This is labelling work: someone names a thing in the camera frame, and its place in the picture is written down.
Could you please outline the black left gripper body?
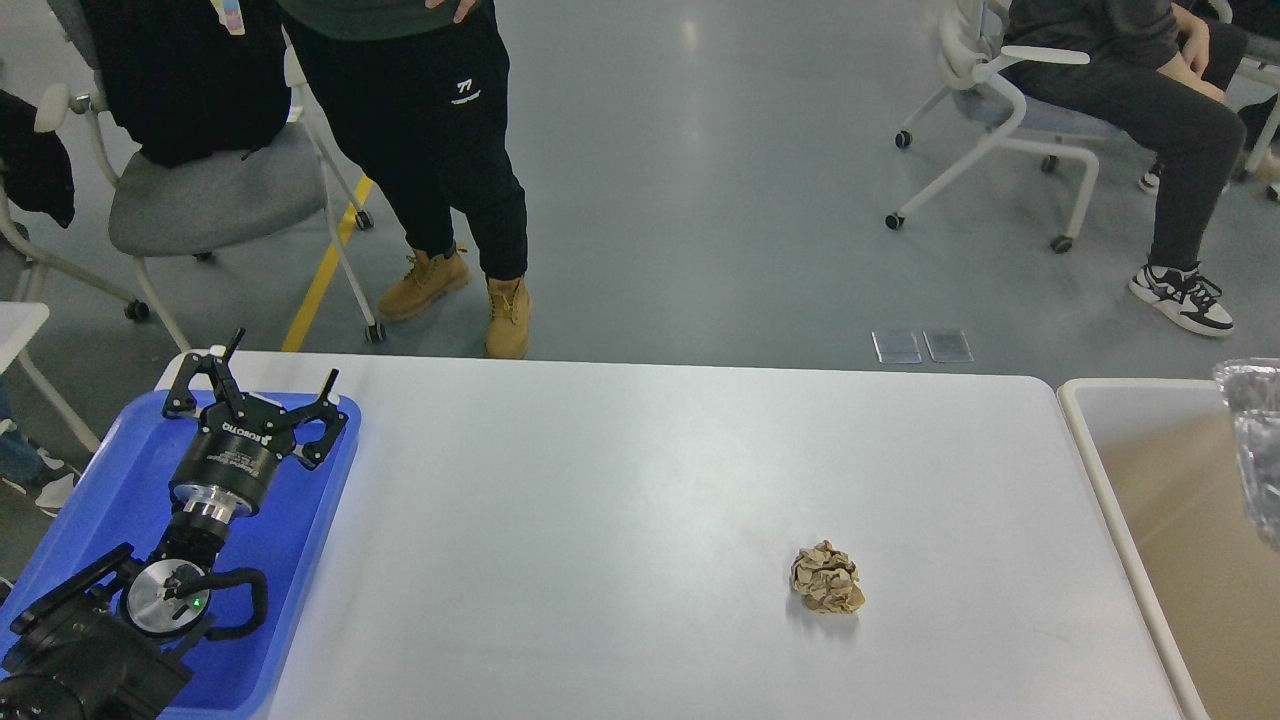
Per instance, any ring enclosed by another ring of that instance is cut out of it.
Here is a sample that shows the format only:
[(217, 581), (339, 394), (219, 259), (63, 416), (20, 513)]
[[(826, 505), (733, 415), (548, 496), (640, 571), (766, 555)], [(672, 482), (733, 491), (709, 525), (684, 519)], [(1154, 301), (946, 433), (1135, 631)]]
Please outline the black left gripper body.
[(195, 514), (212, 507), (216, 519), (251, 518), (260, 512), (276, 470), (297, 445), (294, 430), (303, 423), (297, 407), (259, 395), (244, 397), (236, 411), (227, 401), (202, 410), (191, 395), (166, 401), (166, 416), (193, 416), (196, 434), (169, 480), (172, 509)]

